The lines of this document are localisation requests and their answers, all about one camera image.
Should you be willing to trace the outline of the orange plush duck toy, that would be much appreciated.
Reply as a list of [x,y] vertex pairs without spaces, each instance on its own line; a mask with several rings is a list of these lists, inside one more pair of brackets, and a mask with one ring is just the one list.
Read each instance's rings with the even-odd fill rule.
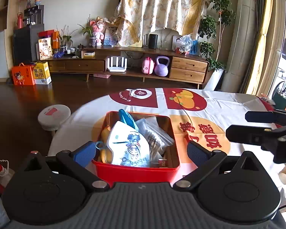
[[111,164],[113,160],[113,153],[112,150],[107,146],[107,140],[109,138],[110,128],[106,127],[101,132],[101,147],[100,147],[100,155],[101,161],[103,163]]

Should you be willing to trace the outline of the orange gift box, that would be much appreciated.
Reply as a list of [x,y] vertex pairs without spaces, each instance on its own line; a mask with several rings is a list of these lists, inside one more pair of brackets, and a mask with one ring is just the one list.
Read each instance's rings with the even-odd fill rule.
[[33,65],[24,65],[20,63],[11,70],[13,83],[15,86],[34,86]]

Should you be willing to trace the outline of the black speaker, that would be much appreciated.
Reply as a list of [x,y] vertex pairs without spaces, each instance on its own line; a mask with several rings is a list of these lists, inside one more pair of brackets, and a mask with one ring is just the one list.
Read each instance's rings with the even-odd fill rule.
[[149,37],[148,37],[148,48],[149,49],[156,49],[157,48],[157,40],[158,40],[158,35],[157,34],[149,34]]

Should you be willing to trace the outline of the pink toy suitcase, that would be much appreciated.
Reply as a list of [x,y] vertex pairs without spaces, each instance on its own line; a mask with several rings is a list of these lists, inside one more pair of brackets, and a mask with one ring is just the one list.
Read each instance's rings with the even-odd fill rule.
[[151,57],[146,57],[142,62],[142,73],[152,74],[154,70],[154,60]]

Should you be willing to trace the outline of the clear pack of swabs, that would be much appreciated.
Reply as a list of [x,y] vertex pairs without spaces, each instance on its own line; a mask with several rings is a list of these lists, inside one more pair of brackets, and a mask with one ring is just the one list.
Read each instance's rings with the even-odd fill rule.
[[174,145],[174,139],[159,127],[156,117],[141,118],[135,123],[149,144],[151,159],[163,156],[166,148]]

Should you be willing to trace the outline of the clear plastic bag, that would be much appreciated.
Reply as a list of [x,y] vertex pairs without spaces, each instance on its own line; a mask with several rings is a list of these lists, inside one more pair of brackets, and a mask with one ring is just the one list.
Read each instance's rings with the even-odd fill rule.
[[184,35],[176,40],[175,51],[177,54],[189,55],[192,47],[192,34]]

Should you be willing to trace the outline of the small potted plant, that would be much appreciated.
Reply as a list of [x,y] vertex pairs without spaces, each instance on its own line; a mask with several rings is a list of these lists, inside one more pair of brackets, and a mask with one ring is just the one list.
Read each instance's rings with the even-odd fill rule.
[[96,47],[96,33],[94,32],[93,25],[95,21],[92,20],[91,15],[88,16],[85,26],[78,24],[81,27],[82,34],[89,36],[89,47]]

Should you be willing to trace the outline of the cereal box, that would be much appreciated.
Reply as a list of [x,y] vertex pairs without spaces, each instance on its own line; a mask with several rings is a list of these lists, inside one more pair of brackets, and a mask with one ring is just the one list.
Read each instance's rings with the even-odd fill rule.
[[40,60],[46,60],[52,57],[51,38],[39,39]]

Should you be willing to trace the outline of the round white stool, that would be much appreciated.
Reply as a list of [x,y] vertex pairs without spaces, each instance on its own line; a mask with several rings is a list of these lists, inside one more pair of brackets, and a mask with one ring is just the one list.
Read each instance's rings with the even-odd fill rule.
[[71,110],[63,104],[44,108],[38,115],[38,122],[45,131],[57,131],[70,117]]

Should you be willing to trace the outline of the purple kettlebell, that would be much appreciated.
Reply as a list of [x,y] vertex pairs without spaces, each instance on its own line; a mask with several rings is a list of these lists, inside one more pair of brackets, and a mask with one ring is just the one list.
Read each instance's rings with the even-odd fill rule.
[[[166,60],[166,64],[161,64],[160,60]],[[154,73],[159,77],[166,77],[168,75],[168,66],[170,64],[169,57],[158,56],[155,62]]]

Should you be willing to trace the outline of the long wooden tv cabinet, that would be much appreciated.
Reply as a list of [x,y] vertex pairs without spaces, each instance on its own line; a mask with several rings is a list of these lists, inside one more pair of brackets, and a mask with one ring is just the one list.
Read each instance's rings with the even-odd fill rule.
[[[94,52],[89,58],[75,58],[63,56],[62,58],[48,58],[49,71],[51,74],[85,74],[86,79],[92,74],[139,77],[143,80],[160,79],[177,82],[196,84],[200,88],[206,80],[209,62],[202,57],[194,55],[182,55],[173,51],[135,48],[135,47],[97,47],[85,48],[85,51]],[[127,60],[126,71],[110,72],[107,69],[107,61],[111,58],[122,57]],[[142,65],[146,58],[151,58],[156,64],[167,63],[168,74],[164,77],[155,73],[144,74]]]

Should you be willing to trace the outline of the red metal tin box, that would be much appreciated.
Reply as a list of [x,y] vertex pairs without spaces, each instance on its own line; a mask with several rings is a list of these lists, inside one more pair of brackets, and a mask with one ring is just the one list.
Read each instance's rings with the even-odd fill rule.
[[[173,126],[168,116],[151,113],[129,113],[135,120],[155,117],[160,128],[175,140]],[[111,129],[118,120],[118,111],[107,112],[104,117],[94,124],[91,131],[92,141],[102,139],[103,129]],[[161,166],[160,168],[158,166],[156,168],[118,166],[103,163],[101,161],[99,150],[96,150],[96,156],[91,163],[94,165],[94,171],[96,172],[97,177],[106,181],[111,187],[116,182],[169,182],[170,184],[173,184],[178,176],[178,171],[180,170],[180,161],[176,143],[165,151],[164,159],[166,159],[166,166]]]

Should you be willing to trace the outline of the blue rubber glove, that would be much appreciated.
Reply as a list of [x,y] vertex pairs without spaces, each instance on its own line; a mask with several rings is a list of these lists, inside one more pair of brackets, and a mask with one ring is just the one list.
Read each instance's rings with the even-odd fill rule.
[[139,128],[137,124],[135,123],[135,120],[127,111],[125,111],[124,109],[120,109],[118,111],[118,115],[119,115],[120,122],[123,122],[127,124],[128,126],[132,127],[134,130],[139,131]]

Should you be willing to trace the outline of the floral yellow curtain cloth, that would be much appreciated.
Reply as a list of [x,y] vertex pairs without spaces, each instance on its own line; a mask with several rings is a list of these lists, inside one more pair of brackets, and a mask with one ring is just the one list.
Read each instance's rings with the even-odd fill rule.
[[156,30],[196,36],[210,0],[120,0],[113,19],[121,47],[129,47]]

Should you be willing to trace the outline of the white printed face mask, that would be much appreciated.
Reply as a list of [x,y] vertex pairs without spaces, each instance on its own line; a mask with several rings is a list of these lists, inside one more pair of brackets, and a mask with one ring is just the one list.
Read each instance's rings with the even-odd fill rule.
[[112,127],[107,147],[112,152],[113,165],[139,168],[150,166],[149,143],[141,133],[121,121]]

